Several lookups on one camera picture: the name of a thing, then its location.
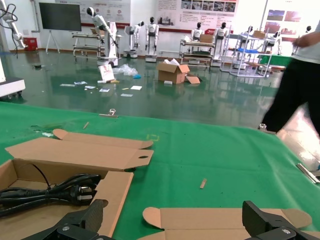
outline plastic bag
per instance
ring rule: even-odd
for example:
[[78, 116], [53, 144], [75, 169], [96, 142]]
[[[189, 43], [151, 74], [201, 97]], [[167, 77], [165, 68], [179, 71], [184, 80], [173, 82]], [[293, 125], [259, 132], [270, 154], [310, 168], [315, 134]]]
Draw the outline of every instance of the plastic bag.
[[124, 64], [121, 67], [113, 69], [113, 74], [123, 74], [125, 76], [134, 76], [138, 74], [135, 68], [130, 67], [128, 64]]

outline display board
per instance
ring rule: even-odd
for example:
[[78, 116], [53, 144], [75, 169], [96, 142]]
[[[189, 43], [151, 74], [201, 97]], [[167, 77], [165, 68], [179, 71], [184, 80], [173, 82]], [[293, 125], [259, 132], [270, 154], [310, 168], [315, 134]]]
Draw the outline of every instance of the display board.
[[81, 32], [79, 5], [39, 2], [39, 7], [43, 29]]
[[229, 28], [237, 14], [239, 0], [157, 0], [156, 20], [161, 29], [183, 32], [197, 27], [217, 29], [223, 22]]
[[262, 21], [262, 31], [274, 34], [280, 31], [283, 38], [297, 38], [307, 26], [315, 29], [319, 22], [319, 0], [269, 0]]
[[56, 3], [80, 5], [81, 23], [92, 24], [87, 8], [92, 7], [105, 21], [116, 22], [117, 26], [130, 25], [131, 0], [55, 0]]

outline television screen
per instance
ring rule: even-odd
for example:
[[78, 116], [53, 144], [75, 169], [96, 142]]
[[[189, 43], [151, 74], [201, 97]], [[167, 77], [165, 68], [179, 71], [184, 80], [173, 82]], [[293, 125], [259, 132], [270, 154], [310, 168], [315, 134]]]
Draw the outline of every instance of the television screen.
[[39, 2], [39, 6], [44, 29], [81, 32], [79, 5]]

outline green tabletop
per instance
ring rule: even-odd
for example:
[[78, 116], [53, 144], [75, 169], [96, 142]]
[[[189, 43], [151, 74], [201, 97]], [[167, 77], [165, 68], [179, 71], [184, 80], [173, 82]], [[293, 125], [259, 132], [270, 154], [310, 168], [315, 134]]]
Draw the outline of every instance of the green tabletop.
[[[86, 129], [83, 126], [90, 122]], [[4, 150], [55, 128], [154, 140], [150, 165], [134, 172], [113, 237], [135, 240], [160, 231], [143, 221], [147, 207], [298, 208], [320, 230], [319, 187], [295, 166], [298, 158], [275, 136], [254, 129], [153, 118], [106, 118], [94, 113], [0, 102], [0, 160]], [[200, 189], [206, 178], [204, 189]]]

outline red box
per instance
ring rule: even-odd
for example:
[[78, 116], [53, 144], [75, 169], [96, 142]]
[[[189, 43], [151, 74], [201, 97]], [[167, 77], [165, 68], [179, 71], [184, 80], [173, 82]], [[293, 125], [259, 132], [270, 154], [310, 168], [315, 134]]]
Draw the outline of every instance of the red box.
[[36, 37], [24, 37], [23, 43], [26, 45], [26, 48], [24, 49], [26, 51], [38, 50], [38, 43]]

